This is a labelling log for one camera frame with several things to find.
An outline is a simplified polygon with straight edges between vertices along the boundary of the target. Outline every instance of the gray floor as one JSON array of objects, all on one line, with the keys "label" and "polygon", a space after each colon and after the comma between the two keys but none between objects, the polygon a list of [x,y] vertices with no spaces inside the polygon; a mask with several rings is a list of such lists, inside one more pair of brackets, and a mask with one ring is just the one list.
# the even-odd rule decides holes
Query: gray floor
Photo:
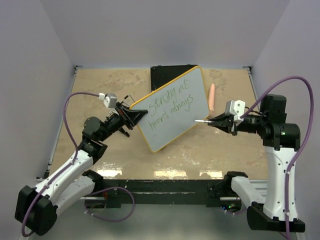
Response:
[{"label": "gray floor", "polygon": [[[119,218],[131,205],[100,214]],[[84,201],[76,202],[44,236],[30,240],[283,240],[278,232],[252,231],[246,213],[232,216],[202,205],[137,205],[123,222],[105,222],[84,214]]]}]

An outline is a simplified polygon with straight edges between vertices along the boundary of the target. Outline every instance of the white board surface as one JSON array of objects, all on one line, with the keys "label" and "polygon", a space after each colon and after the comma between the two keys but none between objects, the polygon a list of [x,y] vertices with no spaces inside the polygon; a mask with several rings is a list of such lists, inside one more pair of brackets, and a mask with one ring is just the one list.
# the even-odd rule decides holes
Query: white board surface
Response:
[{"label": "white board surface", "polygon": [[157,152],[209,115],[202,69],[196,66],[135,102],[148,110],[138,123],[152,152]]}]

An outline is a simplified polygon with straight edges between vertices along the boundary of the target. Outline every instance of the table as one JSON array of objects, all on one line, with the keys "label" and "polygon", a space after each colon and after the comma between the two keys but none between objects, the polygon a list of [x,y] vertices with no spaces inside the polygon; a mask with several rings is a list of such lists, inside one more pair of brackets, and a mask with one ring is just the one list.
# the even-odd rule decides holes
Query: table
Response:
[{"label": "table", "polygon": [[[203,69],[206,92],[215,84],[215,115],[224,112],[228,100],[243,100],[250,107],[254,90],[246,69]],[[114,93],[135,101],[151,92],[150,69],[79,69],[72,92]],[[85,120],[104,120],[109,110],[92,96],[77,95],[67,107],[67,121],[77,143]],[[91,168],[106,179],[221,179],[228,171],[241,171],[251,179],[267,178],[262,140],[256,134],[232,136],[206,124],[198,124],[157,153],[152,153],[139,129],[109,137],[103,157]],[[65,126],[61,128],[50,172],[74,152]]]}]

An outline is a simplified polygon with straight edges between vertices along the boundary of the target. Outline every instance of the cable connector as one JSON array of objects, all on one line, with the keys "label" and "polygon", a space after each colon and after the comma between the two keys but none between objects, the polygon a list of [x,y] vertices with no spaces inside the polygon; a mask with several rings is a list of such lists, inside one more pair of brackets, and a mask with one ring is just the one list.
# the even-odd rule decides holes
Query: cable connector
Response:
[{"label": "cable connector", "polygon": [[99,93],[99,99],[104,100],[106,98],[106,95],[104,93]]}]

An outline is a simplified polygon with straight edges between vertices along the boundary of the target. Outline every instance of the white wall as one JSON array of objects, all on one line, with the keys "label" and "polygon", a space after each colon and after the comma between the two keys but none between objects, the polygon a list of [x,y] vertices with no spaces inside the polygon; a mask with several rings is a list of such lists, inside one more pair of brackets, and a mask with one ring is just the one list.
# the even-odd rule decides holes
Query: white wall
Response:
[{"label": "white wall", "polygon": [[71,80],[40,1],[0,1],[1,239],[18,238],[18,192],[46,169]]},{"label": "white wall", "polygon": [[289,0],[41,0],[77,65],[252,66]]},{"label": "white wall", "polygon": [[[320,185],[320,1],[291,0],[253,67],[259,95],[277,80],[301,75],[314,91],[312,134],[296,165],[296,202],[306,223],[308,239],[319,239]],[[288,82],[274,93],[287,97],[288,121],[301,127],[304,137],[309,115],[309,95],[300,82]]]}]

